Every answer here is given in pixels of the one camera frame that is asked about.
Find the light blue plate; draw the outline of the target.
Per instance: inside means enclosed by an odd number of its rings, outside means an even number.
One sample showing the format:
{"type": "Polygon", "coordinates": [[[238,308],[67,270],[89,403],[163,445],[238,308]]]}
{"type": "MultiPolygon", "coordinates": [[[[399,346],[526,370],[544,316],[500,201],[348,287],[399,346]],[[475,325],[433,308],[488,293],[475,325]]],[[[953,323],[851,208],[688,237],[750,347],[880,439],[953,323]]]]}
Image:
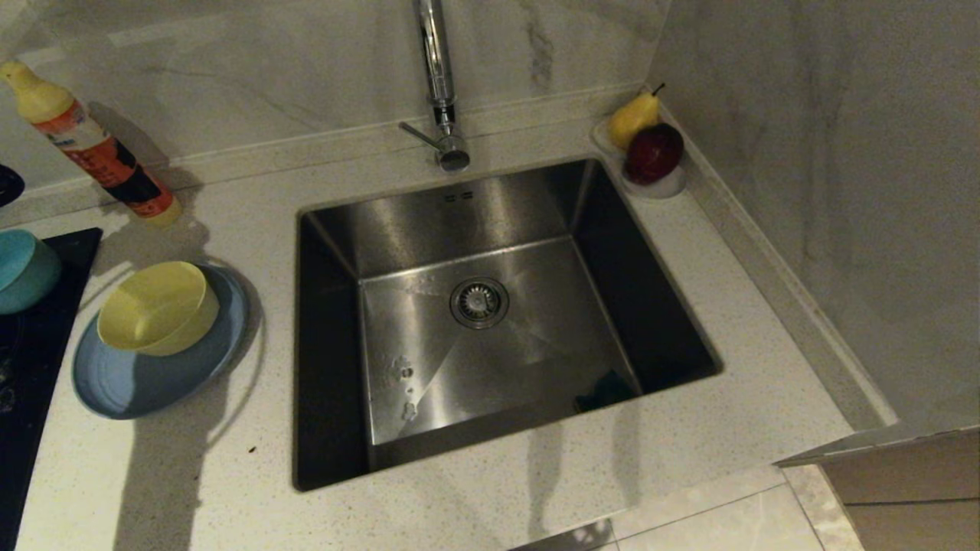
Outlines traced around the light blue plate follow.
{"type": "Polygon", "coordinates": [[[181,353],[153,357],[109,347],[98,338],[98,317],[91,318],[71,366],[74,393],[88,411],[113,421],[155,414],[234,369],[247,337],[250,297],[226,266],[202,264],[200,269],[217,294],[217,320],[181,353]]]}

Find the dark red apple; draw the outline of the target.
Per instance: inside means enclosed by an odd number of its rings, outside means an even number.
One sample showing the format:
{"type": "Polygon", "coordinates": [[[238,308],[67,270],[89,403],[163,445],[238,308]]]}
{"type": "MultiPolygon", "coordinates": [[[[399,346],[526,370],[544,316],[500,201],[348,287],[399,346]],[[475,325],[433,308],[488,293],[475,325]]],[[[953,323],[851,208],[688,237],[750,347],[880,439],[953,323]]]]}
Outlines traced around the dark red apple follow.
{"type": "Polygon", "coordinates": [[[684,149],[681,132],[668,123],[642,129],[628,146],[624,174],[633,184],[655,184],[681,164],[684,149]]]}

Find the chrome faucet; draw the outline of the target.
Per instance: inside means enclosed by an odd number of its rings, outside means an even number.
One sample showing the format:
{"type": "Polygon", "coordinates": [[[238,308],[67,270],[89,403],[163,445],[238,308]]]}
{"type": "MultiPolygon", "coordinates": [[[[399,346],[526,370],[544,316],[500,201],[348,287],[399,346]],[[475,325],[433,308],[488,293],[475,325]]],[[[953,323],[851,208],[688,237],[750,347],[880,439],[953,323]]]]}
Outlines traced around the chrome faucet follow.
{"type": "Polygon", "coordinates": [[[406,122],[398,126],[434,150],[435,163],[442,171],[462,172],[470,166],[470,156],[465,136],[456,128],[456,88],[442,2],[412,1],[426,69],[427,101],[438,136],[429,137],[406,122]]]}

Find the teal plastic bowl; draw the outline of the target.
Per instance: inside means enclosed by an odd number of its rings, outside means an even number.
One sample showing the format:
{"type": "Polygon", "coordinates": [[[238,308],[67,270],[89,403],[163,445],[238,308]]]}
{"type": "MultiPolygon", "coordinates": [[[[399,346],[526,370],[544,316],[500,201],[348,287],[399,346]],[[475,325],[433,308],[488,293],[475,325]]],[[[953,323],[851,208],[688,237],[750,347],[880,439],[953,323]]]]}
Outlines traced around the teal plastic bowl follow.
{"type": "Polygon", "coordinates": [[[55,250],[27,230],[0,231],[0,316],[34,307],[62,276],[55,250]]]}

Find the yellow plastic bowl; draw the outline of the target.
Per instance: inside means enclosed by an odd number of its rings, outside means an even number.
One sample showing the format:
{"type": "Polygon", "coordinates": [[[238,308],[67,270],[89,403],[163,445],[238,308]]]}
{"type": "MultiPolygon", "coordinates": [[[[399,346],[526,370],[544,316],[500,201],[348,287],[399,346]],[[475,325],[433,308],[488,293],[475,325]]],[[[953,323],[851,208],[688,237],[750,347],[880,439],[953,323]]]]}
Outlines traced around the yellow plastic bowl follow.
{"type": "Polygon", "coordinates": [[[165,357],[196,345],[219,311],[217,294],[200,266],[161,262],[116,287],[99,311],[96,329],[111,348],[165,357]]]}

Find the black induction cooktop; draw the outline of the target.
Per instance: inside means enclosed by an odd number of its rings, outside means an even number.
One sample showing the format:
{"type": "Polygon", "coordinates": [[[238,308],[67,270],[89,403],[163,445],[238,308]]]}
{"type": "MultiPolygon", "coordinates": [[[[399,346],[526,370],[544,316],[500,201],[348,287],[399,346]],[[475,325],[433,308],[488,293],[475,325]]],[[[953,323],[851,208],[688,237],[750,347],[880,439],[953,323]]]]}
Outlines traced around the black induction cooktop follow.
{"type": "Polygon", "coordinates": [[[58,285],[34,307],[0,316],[0,551],[15,548],[48,408],[102,234],[87,229],[43,240],[62,262],[58,285]]]}

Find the yellow sponge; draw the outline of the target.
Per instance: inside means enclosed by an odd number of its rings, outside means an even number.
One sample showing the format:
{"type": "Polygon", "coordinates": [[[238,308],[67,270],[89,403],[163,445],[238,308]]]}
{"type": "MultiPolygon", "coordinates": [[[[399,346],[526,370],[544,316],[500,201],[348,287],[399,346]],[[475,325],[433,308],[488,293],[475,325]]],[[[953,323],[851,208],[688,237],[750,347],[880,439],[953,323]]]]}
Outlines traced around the yellow sponge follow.
{"type": "Polygon", "coordinates": [[[617,372],[608,372],[596,381],[591,390],[575,396],[573,407],[577,414],[584,414],[630,401],[638,395],[627,379],[617,372]]]}

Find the orange-label dish soap bottle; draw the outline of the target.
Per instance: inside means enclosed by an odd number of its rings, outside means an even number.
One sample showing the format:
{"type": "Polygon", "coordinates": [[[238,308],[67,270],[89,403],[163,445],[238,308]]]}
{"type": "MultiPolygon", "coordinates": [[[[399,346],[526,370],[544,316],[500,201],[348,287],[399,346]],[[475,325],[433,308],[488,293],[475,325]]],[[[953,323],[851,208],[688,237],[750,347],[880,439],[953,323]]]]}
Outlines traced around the orange-label dish soap bottle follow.
{"type": "Polygon", "coordinates": [[[0,77],[14,94],[18,115],[134,215],[159,227],[182,215],[174,192],[149,174],[67,88],[39,77],[19,60],[0,65],[0,77]]]}

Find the stainless steel sink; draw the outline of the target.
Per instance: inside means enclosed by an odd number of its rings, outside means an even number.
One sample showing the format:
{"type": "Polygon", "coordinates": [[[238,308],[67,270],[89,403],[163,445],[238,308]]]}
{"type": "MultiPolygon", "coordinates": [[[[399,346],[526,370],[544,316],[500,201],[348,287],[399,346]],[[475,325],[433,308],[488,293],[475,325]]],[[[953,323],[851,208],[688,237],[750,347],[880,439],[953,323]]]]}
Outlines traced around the stainless steel sink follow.
{"type": "Polygon", "coordinates": [[[608,372],[724,370],[598,159],[306,210],[296,260],[297,491],[570,418],[608,372]],[[510,294],[493,328],[450,313],[471,278],[510,294]]]}

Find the yellow pear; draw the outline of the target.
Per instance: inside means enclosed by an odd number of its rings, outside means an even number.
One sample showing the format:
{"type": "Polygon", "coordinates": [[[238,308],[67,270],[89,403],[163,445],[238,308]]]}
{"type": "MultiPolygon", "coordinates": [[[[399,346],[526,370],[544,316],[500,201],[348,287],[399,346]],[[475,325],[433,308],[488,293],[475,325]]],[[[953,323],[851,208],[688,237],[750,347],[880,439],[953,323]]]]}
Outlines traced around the yellow pear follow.
{"type": "Polygon", "coordinates": [[[658,123],[659,108],[661,108],[658,94],[664,88],[665,83],[661,83],[653,90],[641,90],[610,116],[608,137],[613,146],[626,152],[640,130],[651,128],[658,123]]]}

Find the white fruit dish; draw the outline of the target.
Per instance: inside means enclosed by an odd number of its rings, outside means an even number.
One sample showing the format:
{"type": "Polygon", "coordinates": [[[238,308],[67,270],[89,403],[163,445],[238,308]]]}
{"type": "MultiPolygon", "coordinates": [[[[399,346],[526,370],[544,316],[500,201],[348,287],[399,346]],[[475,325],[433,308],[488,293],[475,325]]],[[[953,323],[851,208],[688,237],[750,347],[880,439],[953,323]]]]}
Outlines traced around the white fruit dish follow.
{"type": "Polygon", "coordinates": [[[664,178],[658,179],[654,184],[634,184],[626,177],[624,165],[626,164],[626,153],[615,147],[609,139],[608,129],[609,118],[601,119],[591,130],[590,136],[595,146],[603,154],[612,159],[613,166],[616,168],[617,181],[628,193],[634,197],[639,197],[645,201],[665,200],[679,195],[687,184],[687,174],[684,167],[678,165],[673,168],[664,178]]]}

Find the metal sink drain strainer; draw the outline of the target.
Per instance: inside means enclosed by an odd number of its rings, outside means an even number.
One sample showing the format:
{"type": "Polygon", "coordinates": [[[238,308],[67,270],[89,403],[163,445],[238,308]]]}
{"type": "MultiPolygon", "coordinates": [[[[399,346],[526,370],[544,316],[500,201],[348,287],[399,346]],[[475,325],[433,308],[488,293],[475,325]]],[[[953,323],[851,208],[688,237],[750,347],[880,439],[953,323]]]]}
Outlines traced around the metal sink drain strainer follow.
{"type": "Polygon", "coordinates": [[[510,294],[496,279],[462,280],[450,295],[450,313],[469,329],[493,328],[507,316],[510,294]]]}

